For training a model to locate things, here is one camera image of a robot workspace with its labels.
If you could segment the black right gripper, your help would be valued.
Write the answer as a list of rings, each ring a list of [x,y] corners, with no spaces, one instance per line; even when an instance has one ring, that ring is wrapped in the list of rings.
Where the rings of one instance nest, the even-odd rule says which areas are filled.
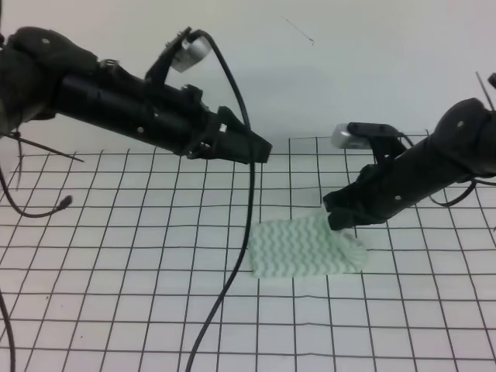
[[[415,204],[415,161],[408,154],[369,166],[355,182],[322,199],[333,231],[381,224]]]

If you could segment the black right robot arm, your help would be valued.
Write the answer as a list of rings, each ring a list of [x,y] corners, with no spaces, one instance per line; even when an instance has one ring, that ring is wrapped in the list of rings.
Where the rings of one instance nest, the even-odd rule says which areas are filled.
[[[335,146],[371,150],[375,161],[352,184],[324,196],[331,229],[382,224],[451,184],[474,187],[477,178],[495,176],[495,113],[476,98],[456,103],[419,143],[406,147],[406,140],[386,124],[336,128]]]

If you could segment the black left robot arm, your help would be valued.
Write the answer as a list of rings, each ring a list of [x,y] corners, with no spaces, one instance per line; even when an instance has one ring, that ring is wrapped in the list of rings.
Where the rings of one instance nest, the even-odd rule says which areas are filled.
[[[138,78],[53,30],[23,27],[1,48],[1,133],[65,115],[190,159],[264,164],[272,146],[247,115],[212,112],[199,88],[166,82],[218,52],[207,32],[185,29]]]

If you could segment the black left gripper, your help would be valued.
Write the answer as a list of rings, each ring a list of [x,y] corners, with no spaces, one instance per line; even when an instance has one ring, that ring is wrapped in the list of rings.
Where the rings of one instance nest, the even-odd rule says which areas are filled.
[[[150,122],[143,137],[179,156],[227,160],[241,164],[266,163],[272,144],[242,124],[232,110],[210,111],[202,90],[188,85],[176,89],[145,87]]]

